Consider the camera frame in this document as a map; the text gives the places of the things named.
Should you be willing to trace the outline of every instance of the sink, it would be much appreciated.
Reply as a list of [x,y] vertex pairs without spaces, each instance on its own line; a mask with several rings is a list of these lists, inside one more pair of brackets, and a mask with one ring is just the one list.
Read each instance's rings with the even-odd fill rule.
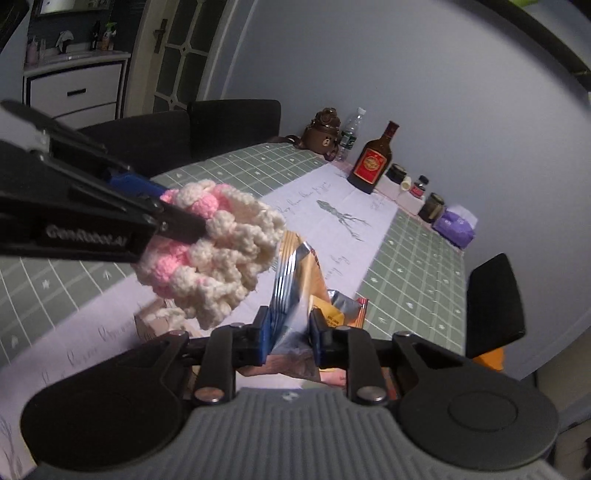
[[81,52],[81,53],[63,53],[58,55],[53,55],[49,58],[43,60],[43,63],[59,63],[61,61],[70,61],[70,60],[80,60],[80,59],[87,59],[88,57],[92,57],[93,53],[89,51]]

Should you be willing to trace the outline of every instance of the green bottle label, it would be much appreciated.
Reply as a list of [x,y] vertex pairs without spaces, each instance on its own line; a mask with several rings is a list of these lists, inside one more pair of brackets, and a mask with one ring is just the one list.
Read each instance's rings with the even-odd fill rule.
[[343,136],[340,139],[340,146],[346,148],[347,150],[351,150],[355,140],[357,140],[357,137],[354,137],[350,133],[343,132]]

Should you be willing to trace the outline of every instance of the white drawer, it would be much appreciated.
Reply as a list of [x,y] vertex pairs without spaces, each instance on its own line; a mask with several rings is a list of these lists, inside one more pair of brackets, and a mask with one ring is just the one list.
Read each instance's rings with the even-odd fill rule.
[[56,117],[117,101],[121,65],[88,67],[31,81],[30,105]]
[[96,125],[108,122],[109,120],[115,120],[116,112],[117,104],[110,103],[109,105],[95,106],[94,108],[89,108],[87,110],[68,113],[67,115],[56,118],[56,120],[70,128],[79,129],[88,127],[89,125]]

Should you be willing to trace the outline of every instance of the brown glass bottle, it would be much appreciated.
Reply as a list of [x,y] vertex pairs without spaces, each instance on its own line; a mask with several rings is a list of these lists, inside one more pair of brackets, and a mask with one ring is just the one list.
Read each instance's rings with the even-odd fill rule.
[[398,125],[390,122],[380,138],[370,140],[365,144],[353,170],[347,177],[351,185],[365,193],[373,192],[378,180],[392,160],[390,141],[397,129]]

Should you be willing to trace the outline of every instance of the bathroom vanity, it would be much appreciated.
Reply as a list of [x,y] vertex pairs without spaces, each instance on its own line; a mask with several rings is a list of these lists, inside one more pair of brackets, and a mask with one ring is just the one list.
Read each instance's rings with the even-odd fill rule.
[[74,51],[23,71],[22,101],[78,129],[121,117],[129,53]]

